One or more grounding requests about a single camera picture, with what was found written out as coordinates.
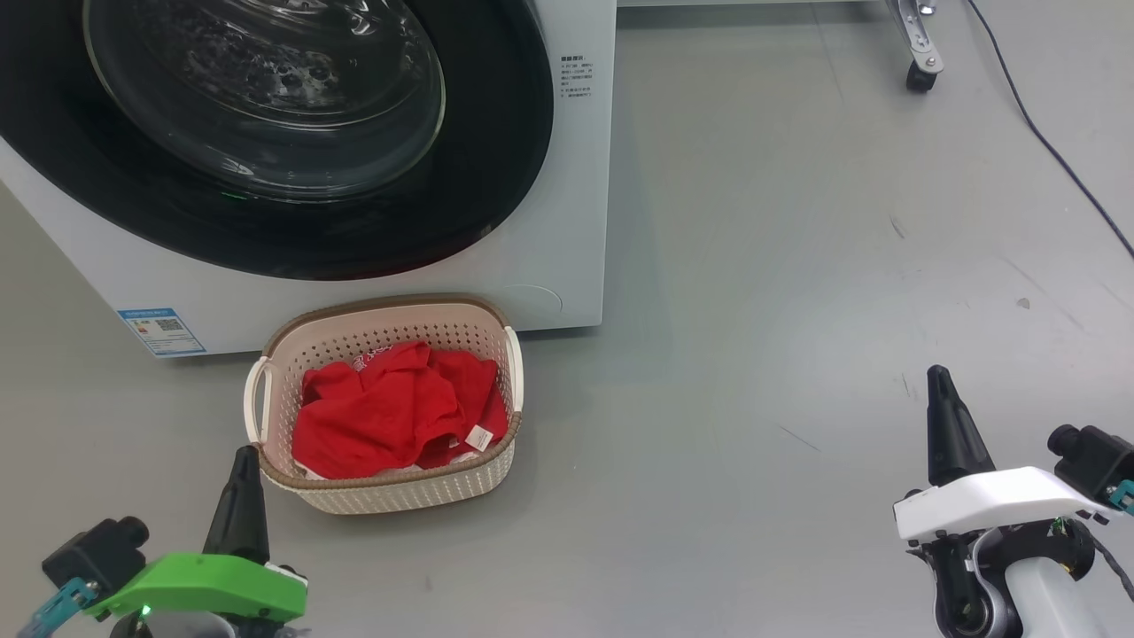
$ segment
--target floor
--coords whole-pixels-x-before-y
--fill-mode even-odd
[[[984,0],[1033,116],[1134,233],[1134,5]],[[881,6],[624,11],[607,321],[528,338],[516,465],[379,518],[268,490],[315,637],[932,637],[890,504],[925,484],[949,366],[1000,467],[1048,433],[1134,441],[1134,263],[1022,124],[957,0],[907,94]],[[195,551],[251,357],[158,363],[0,190],[0,631],[37,563],[134,514]],[[1129,525],[1100,531],[1134,567]],[[1134,606],[1082,584],[1114,635]],[[105,636],[75,622],[61,637]]]

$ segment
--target brown basket rim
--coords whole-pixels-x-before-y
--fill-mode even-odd
[[[508,317],[505,316],[503,312],[491,303],[472,295],[400,295],[391,297],[382,297],[366,300],[357,300],[352,303],[342,303],[339,305],[331,305],[320,309],[314,309],[305,314],[301,314],[293,318],[284,325],[282,329],[272,335],[272,339],[268,341],[268,346],[264,347],[263,357],[271,359],[274,355],[276,349],[279,344],[291,334],[294,331],[311,324],[313,322],[320,321],[320,318],[327,318],[330,316],[338,316],[340,314],[349,314],[353,312],[362,312],[367,309],[381,309],[384,307],[398,307],[403,305],[430,305],[430,304],[452,304],[452,303],[465,303],[469,305],[479,306],[486,309],[490,314],[496,316],[497,321],[500,322],[502,329],[510,329],[508,324]],[[442,468],[433,468],[432,470],[422,470],[420,473],[395,475],[389,477],[369,477],[361,479],[337,479],[337,480],[316,480],[316,479],[297,479],[289,477],[278,470],[276,466],[268,459],[264,454],[264,446],[261,443],[255,444],[260,451],[260,469],[268,476],[268,478],[278,483],[279,485],[303,492],[315,492],[315,491],[344,491],[344,490],[362,490],[369,487],[387,487],[392,485],[406,485],[411,483],[418,483],[423,480],[430,480],[441,477],[447,477],[450,475],[456,475],[467,470],[474,470],[481,468],[496,461],[505,450],[515,441],[516,434],[519,432],[519,424],[523,419],[521,411],[513,411],[511,417],[508,419],[508,432],[505,434],[500,443],[492,446],[491,450],[484,454],[477,457],[476,459],[469,459],[468,461],[462,461],[456,466],[446,466]]]
[[[483,298],[472,296],[472,295],[400,295],[390,296],[381,298],[371,298],[365,300],[355,300],[350,303],[340,303],[338,305],[330,305],[327,307],[321,307],[319,309],[312,309],[291,318],[290,322],[284,325],[272,339],[268,340],[268,346],[264,347],[262,352],[263,357],[269,359],[276,354],[276,349],[279,348],[280,343],[290,335],[293,332],[298,330],[301,326],[312,324],[314,322],[321,321],[321,318],[329,318],[331,316],[339,316],[341,314],[352,314],[354,312],[364,312],[367,309],[382,309],[386,307],[398,307],[403,305],[448,305],[454,303],[464,303],[467,305],[475,305],[482,309],[486,309],[489,314],[492,314],[498,322],[500,322],[501,329],[510,329],[511,324],[508,323],[508,317],[505,316],[503,312],[499,307],[492,305]]]

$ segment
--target wheel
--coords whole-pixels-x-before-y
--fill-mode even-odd
[[[936,73],[925,73],[917,67],[917,62],[909,62],[909,73],[906,74],[906,88],[915,93],[925,93],[933,87],[937,82]]]

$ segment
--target black cable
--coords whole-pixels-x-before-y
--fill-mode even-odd
[[[1102,554],[1102,560],[1107,561],[1107,567],[1109,567],[1118,577],[1118,580],[1122,581],[1123,589],[1126,590],[1126,595],[1131,597],[1132,602],[1134,602],[1134,582],[1131,582],[1131,577],[1126,576],[1126,570],[1124,570],[1123,567],[1118,564],[1118,560],[1115,559],[1115,555],[1110,553],[1110,550],[1107,550],[1107,546],[1103,545],[1102,542],[1098,539],[1098,537],[1091,534],[1091,530],[1088,529],[1085,525],[1072,519],[1064,519],[1064,520],[1068,521],[1070,526],[1075,528],[1075,534],[1083,535],[1091,539],[1091,544],[1094,545],[1094,548],[1098,550],[1100,554]]]
[[[1088,188],[1085,184],[1083,184],[1083,180],[1078,178],[1078,175],[1075,175],[1075,171],[1070,168],[1070,164],[1067,163],[1067,160],[1063,158],[1063,154],[1060,154],[1059,151],[1057,151],[1056,147],[1051,145],[1051,142],[1048,142],[1048,138],[1044,137],[1042,133],[1040,133],[1040,129],[1035,126],[1035,122],[1032,121],[1032,116],[1027,114],[1027,109],[1024,108],[1024,101],[1019,99],[1019,91],[1016,91],[1016,83],[1013,82],[1012,74],[1008,73],[1008,65],[1004,61],[1004,54],[1000,52],[1000,44],[997,43],[996,35],[992,34],[992,27],[989,26],[988,20],[984,19],[984,14],[981,14],[980,8],[976,7],[976,2],[974,0],[968,0],[968,6],[973,8],[973,12],[976,14],[976,17],[981,20],[981,24],[984,25],[984,31],[989,34],[989,41],[992,42],[992,49],[996,50],[996,57],[998,60],[1000,60],[1000,68],[1004,69],[1004,78],[1008,80],[1008,87],[1012,88],[1012,95],[1013,97],[1016,99],[1016,105],[1019,107],[1019,112],[1021,114],[1024,116],[1024,121],[1027,122],[1027,127],[1032,129],[1032,133],[1034,133],[1036,137],[1039,137],[1040,142],[1048,148],[1048,152],[1051,153],[1051,156],[1056,158],[1056,161],[1059,162],[1059,165],[1061,165],[1064,170],[1067,171],[1067,175],[1070,176],[1073,181],[1075,181],[1075,185],[1078,186],[1078,189],[1083,190],[1083,194],[1086,195],[1086,198],[1091,199],[1091,203],[1094,204],[1094,209],[1099,211],[1099,214],[1102,215],[1102,219],[1106,220],[1107,224],[1110,226],[1110,229],[1114,230],[1115,235],[1118,236],[1118,240],[1122,241],[1123,246],[1126,247],[1126,252],[1129,253],[1131,257],[1134,257],[1134,246],[1132,246],[1129,240],[1126,239],[1126,235],[1123,233],[1123,231],[1118,228],[1118,224],[1115,223],[1115,220],[1111,219],[1110,214],[1107,212],[1107,209],[1102,207],[1102,204],[1099,203],[1099,199],[1094,197],[1094,194],[1091,193],[1091,189]]]

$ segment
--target plastic laundry basket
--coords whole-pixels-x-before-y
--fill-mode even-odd
[[[423,341],[438,350],[465,350],[497,363],[508,433],[480,458],[432,470],[352,480],[311,480],[291,459],[291,428],[299,412],[303,374],[350,363],[372,349]],[[256,391],[263,378],[257,418]],[[310,312],[280,330],[252,367],[244,389],[248,440],[276,485],[331,514],[416,510],[485,494],[500,485],[515,454],[524,408],[524,365],[507,318],[467,297],[392,297]]]

